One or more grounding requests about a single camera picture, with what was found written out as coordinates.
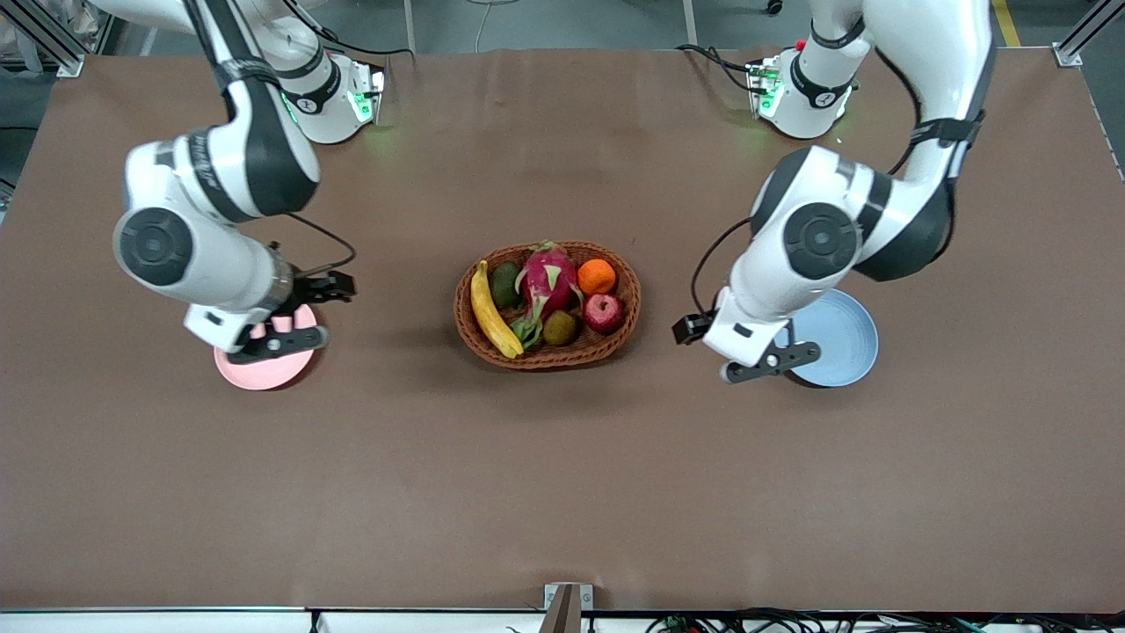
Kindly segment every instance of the gray floor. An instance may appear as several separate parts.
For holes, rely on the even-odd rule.
[[[699,43],[719,48],[788,45],[808,33],[807,0],[785,0],[777,16],[766,0],[694,0]],[[1089,9],[1083,0],[1007,0],[1024,46],[1061,39]],[[420,53],[472,53],[494,48],[672,48],[687,42],[683,0],[516,0],[486,7],[467,0],[413,0]],[[344,42],[375,48],[404,47],[402,0],[328,0],[310,11]],[[997,25],[993,16],[993,25]],[[124,55],[196,55],[195,37],[129,25],[115,52]],[[1082,72],[1107,136],[1125,150],[1125,20],[1110,25],[1082,53]],[[0,126],[37,125],[53,79],[0,76]],[[0,130],[0,177],[17,181],[34,134]]]

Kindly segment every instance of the blue plate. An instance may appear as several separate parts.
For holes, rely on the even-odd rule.
[[[820,345],[820,359],[793,370],[818,387],[845,387],[867,376],[879,358],[879,333],[871,314],[850,295],[831,289],[793,316],[796,338]],[[774,340],[789,345],[789,331]]]

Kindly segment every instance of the plate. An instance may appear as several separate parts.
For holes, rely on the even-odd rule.
[[[296,328],[298,329],[312,328],[316,326],[316,314],[312,307],[302,305],[294,313],[292,319],[289,319],[288,316],[274,316],[273,329],[279,333],[288,333],[294,329],[294,323],[296,323]],[[255,326],[250,333],[250,338],[252,340],[264,336],[266,327],[261,324]],[[299,377],[313,361],[314,354],[316,354],[316,351],[310,350],[308,352],[298,352],[282,356],[281,359],[259,361],[249,365],[234,365],[226,360],[225,352],[215,349],[215,367],[218,368],[218,373],[223,374],[223,378],[227,382],[238,389],[266,391],[284,387]]]
[[[867,309],[843,290],[831,289],[793,316],[796,338],[820,346],[820,359],[792,373],[817,387],[846,387],[871,372],[879,358],[879,332]],[[789,331],[774,340],[789,345]]]

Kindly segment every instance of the table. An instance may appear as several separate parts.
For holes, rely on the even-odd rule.
[[[1081,75],[1000,52],[956,239],[846,280],[881,358],[816,391],[727,387],[673,345],[699,256],[801,145],[705,64],[395,58],[384,126],[317,148],[306,209],[358,246],[360,293],[325,306],[315,373],[246,394],[110,247],[126,152],[223,120],[208,69],[89,58],[0,230],[0,604],[522,607],[580,580],[605,608],[1117,611],[1125,214]],[[822,142],[886,169],[911,109],[878,60],[861,79]],[[287,218],[245,230],[336,255]],[[453,287],[544,237],[626,256],[641,324],[595,369],[492,370]]]

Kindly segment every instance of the yellow banana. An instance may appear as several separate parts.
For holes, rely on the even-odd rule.
[[[501,319],[496,304],[493,302],[492,291],[488,290],[487,261],[482,260],[477,264],[477,271],[472,273],[472,281],[469,284],[469,297],[472,299],[472,314],[476,315],[477,325],[496,350],[507,359],[523,354],[523,344]]]

